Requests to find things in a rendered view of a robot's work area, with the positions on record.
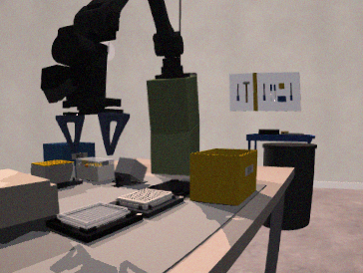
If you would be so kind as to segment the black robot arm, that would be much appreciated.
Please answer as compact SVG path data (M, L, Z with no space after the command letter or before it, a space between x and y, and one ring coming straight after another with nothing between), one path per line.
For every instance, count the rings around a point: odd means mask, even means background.
M55 62L66 66L42 69L41 90L49 104L65 97L66 101L103 97L108 46L100 42L116 40L120 14L128 1L92 0L75 15L74 25L59 28L51 52ZM190 77L180 66L183 40L170 23L165 0L148 1L157 30L153 36L155 53L167 58L163 59L162 74L155 79Z

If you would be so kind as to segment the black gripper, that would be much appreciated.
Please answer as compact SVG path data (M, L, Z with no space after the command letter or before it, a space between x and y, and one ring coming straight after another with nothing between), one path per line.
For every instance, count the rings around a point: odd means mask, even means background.
M99 70L104 71L104 70ZM71 152L77 152L84 124L85 115L98 115L103 142L107 155L113 155L129 118L130 114L125 114L124 110L105 109L106 107L120 107L121 99L106 98L107 72L104 71L103 97L87 98L63 101L63 109L77 107L78 113L63 113L56 116L56 121L68 143ZM112 143L110 142L110 124L117 122ZM67 123L75 123L75 138L72 142Z

